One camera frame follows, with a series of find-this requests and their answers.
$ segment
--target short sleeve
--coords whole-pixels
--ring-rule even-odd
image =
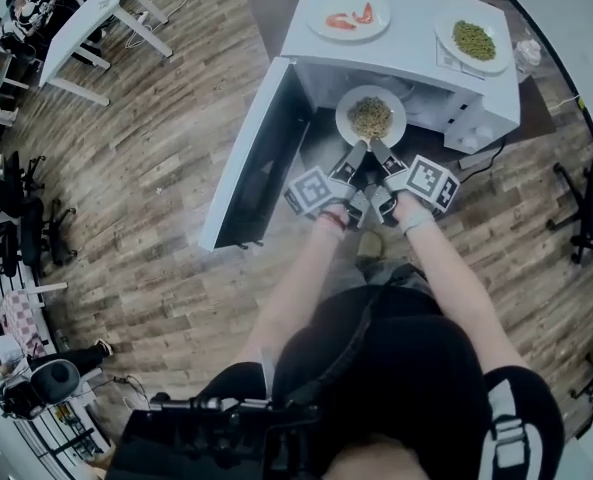
[[[509,382],[516,407],[516,416],[531,423],[540,434],[543,458],[539,480],[556,475],[565,445],[563,418],[549,386],[537,373],[520,366],[506,366],[485,375],[488,391],[504,381]]]
[[[267,397],[263,367],[254,362],[233,364],[219,373],[199,396],[265,400]]]

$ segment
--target gray table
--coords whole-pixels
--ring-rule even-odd
[[[280,54],[298,0],[248,0],[248,2],[258,24],[267,55],[273,59]],[[547,105],[531,77],[520,85],[520,101],[521,124],[507,135],[507,144],[541,137],[556,131]],[[408,126],[403,140],[394,151],[404,160],[409,160],[418,154],[440,164],[454,162],[468,156],[445,148],[443,140],[442,133]],[[409,144],[414,144],[413,150],[406,147]],[[485,149],[497,147],[498,141]],[[305,166],[318,164],[323,169],[330,169],[335,164],[334,160],[338,160],[346,150],[347,145],[336,130],[333,111],[320,109],[301,147]]]

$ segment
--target shrimp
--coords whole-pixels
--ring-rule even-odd
[[[372,21],[374,21],[374,14],[372,12],[372,4],[367,2],[367,5],[365,6],[365,10],[363,11],[362,16],[358,16],[355,12],[352,13],[352,16],[356,23],[361,23],[363,25],[370,24]]]
[[[325,23],[328,27],[340,28],[343,30],[354,30],[356,28],[356,25],[349,23],[345,20],[341,20],[339,18],[347,18],[347,14],[345,14],[344,12],[339,14],[330,14],[329,16],[327,16]]]

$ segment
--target white table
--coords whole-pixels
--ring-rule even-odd
[[[138,1],[143,3],[154,16],[164,16],[164,14],[157,9],[151,1]],[[58,70],[74,52],[78,53],[81,57],[85,57],[94,63],[94,65],[104,70],[109,69],[109,62],[81,48],[80,45],[85,41],[87,36],[96,30],[111,15],[116,16],[116,18],[133,29],[165,57],[170,57],[172,55],[172,50],[165,43],[158,39],[141,23],[138,23],[135,18],[120,6],[120,0],[87,0],[67,21],[67,23],[63,25],[63,28],[58,31],[54,36],[54,39],[52,39],[38,85],[43,87],[45,84],[51,84],[83,98],[87,98],[99,105],[105,107],[109,105],[109,98],[106,96],[101,96],[84,87],[69,82],[68,80],[59,78],[57,74]]]

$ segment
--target black shirt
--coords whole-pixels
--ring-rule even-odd
[[[318,377],[339,356],[356,330],[363,309],[380,287],[366,286],[324,301],[311,324],[286,345],[272,389],[281,403]],[[436,479],[476,479],[483,442],[493,426],[488,393],[509,383],[516,416],[533,425],[542,443],[539,479],[552,479],[564,445],[560,411],[543,379],[508,366],[483,375],[465,333],[440,314],[435,301],[416,290],[386,287],[372,307],[372,322],[351,367],[322,395],[328,432],[314,449],[322,475],[346,445],[380,433],[413,449]],[[202,395],[266,398],[260,364],[235,364]],[[502,478],[525,478],[525,470]]]

